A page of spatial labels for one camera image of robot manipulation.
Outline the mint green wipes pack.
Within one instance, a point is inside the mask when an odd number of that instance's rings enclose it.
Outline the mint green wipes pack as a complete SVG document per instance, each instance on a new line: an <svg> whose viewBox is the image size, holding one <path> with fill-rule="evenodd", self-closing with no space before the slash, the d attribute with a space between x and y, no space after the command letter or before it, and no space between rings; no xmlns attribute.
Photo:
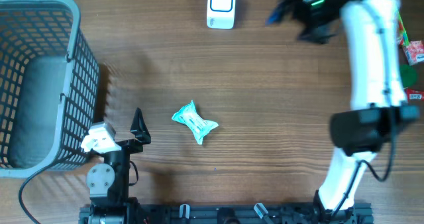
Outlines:
<svg viewBox="0 0 424 224"><path fill-rule="evenodd" d="M198 145L203 144L203 139L219 124L215 121L205 120L198 113L193 100L174 113L172 120L186 125L193 133Z"/></svg>

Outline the green Haribo candy bag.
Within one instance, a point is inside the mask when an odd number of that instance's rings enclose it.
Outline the green Haribo candy bag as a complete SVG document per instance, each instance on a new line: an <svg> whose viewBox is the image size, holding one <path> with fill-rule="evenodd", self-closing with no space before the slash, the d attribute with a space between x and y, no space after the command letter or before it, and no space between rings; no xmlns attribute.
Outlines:
<svg viewBox="0 0 424 224"><path fill-rule="evenodd" d="M409 39L408 39L408 36L407 36L407 31L406 31L406 29L405 29L405 27L404 27L404 24L403 24L403 21L402 21L402 18L401 18L401 15L400 15L400 12L399 11L397 11L397 23L398 23L398 28L397 28L397 33L398 33L398 36L397 36L397 43L400 45L400 46L408 46L409 45Z"/></svg>

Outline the small red tissue pack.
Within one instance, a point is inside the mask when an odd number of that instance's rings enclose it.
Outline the small red tissue pack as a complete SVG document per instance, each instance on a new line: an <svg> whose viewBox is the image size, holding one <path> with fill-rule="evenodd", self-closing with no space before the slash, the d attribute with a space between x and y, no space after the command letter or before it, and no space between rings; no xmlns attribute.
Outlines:
<svg viewBox="0 0 424 224"><path fill-rule="evenodd" d="M407 46L403 47L403 51L410 66L423 62L424 50L423 41L410 41Z"/></svg>

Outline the green lid jar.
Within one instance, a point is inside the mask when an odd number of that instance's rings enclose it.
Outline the green lid jar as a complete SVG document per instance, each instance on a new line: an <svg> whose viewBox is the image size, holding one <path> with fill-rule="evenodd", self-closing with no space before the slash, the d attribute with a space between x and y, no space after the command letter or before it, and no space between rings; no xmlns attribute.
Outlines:
<svg viewBox="0 0 424 224"><path fill-rule="evenodd" d="M411 87L417 82L418 75L414 67L408 64L402 64L399 67L399 72L401 76L402 86L404 88Z"/></svg>

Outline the red stick packet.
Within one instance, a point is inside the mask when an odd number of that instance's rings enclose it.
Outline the red stick packet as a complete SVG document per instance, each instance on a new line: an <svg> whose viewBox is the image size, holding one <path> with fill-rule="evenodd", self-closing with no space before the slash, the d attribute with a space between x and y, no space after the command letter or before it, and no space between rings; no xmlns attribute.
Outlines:
<svg viewBox="0 0 424 224"><path fill-rule="evenodd" d="M410 100L424 100L424 91L419 91L416 89L405 88L405 93L407 99Z"/></svg>

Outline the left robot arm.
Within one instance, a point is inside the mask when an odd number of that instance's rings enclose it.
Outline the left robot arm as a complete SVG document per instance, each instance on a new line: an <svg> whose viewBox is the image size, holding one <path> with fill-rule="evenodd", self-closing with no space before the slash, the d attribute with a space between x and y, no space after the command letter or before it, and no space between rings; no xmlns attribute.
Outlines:
<svg viewBox="0 0 424 224"><path fill-rule="evenodd" d="M130 132L132 139L116 141L116 131L108 122L94 123L83 138L81 147L103 157L103 162L93 166L87 173L91 203L80 209L79 222L91 223L149 223L135 197L129 197L130 169L135 163L130 155L143 151L151 143L142 111L136 108Z"/></svg>

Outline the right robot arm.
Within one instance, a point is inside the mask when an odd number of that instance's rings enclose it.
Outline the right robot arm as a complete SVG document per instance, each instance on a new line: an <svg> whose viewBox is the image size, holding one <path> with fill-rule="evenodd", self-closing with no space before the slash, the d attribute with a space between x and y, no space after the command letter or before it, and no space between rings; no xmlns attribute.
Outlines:
<svg viewBox="0 0 424 224"><path fill-rule="evenodd" d="M342 23L348 42L350 109L331 116L334 145L327 175L309 203L285 203L281 223L371 223L372 209L354 195L372 160L390 145L385 182L394 164L398 135L419 118L407 101L399 71L398 9L400 0L279 0L268 22L286 15L303 23L300 40L324 44L329 27Z"/></svg>

